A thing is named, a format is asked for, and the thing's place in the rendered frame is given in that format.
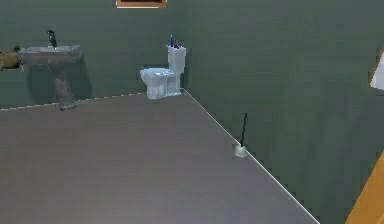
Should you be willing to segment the wooden framed picture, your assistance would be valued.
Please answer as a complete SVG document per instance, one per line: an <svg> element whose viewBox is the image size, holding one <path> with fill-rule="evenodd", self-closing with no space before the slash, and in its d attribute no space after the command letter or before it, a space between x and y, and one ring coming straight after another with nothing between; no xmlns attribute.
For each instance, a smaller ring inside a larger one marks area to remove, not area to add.
<svg viewBox="0 0 384 224"><path fill-rule="evenodd" d="M115 0L117 8L165 8L167 0Z"/></svg>

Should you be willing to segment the wooden framed white panel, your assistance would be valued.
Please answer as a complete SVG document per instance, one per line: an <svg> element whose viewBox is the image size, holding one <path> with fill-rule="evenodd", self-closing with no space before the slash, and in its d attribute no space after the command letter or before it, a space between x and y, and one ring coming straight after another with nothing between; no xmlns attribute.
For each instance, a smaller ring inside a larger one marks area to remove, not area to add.
<svg viewBox="0 0 384 224"><path fill-rule="evenodd" d="M384 91L384 48L378 54L377 63L370 75L369 86Z"/></svg>

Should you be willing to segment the black toilet brush white holder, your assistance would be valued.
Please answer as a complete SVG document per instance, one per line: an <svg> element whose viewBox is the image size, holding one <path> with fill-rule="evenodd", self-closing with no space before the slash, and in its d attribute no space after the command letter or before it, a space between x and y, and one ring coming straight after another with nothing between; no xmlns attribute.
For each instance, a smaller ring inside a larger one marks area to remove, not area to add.
<svg viewBox="0 0 384 224"><path fill-rule="evenodd" d="M243 118L241 141L240 141L239 145L235 148L235 152L234 152L234 154L240 158L244 158L248 155L246 146L244 145L247 117L248 117L248 113L245 113L244 118Z"/></svg>

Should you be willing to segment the black sink tap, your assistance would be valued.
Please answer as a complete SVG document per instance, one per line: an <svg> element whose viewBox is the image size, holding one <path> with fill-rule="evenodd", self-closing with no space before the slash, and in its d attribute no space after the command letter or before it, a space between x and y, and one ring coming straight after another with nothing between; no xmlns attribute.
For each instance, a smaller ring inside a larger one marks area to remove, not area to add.
<svg viewBox="0 0 384 224"><path fill-rule="evenodd" d="M57 44L57 40L56 40L54 31L53 30L47 30L47 34L48 34L49 42L51 43L52 47L54 49L56 49L58 44Z"/></svg>

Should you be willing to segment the white toilet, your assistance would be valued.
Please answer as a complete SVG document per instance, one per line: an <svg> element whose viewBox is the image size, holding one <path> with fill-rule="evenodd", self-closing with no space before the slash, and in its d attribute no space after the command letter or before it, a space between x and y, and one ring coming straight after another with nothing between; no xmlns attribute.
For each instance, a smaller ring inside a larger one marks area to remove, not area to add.
<svg viewBox="0 0 384 224"><path fill-rule="evenodd" d="M185 71L187 49L183 46L167 45L167 68L145 68L140 71L143 83L147 87L149 99L160 99L181 94L181 76Z"/></svg>

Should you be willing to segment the grey pedestal sink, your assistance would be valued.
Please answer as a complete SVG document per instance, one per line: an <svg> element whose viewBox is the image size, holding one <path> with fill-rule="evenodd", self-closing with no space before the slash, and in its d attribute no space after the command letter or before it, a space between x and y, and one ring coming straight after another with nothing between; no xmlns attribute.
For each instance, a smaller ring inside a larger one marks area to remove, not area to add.
<svg viewBox="0 0 384 224"><path fill-rule="evenodd" d="M50 70L61 111L77 107L65 66L80 61L83 51L79 45L28 47L19 51L18 55L24 65L45 66Z"/></svg>

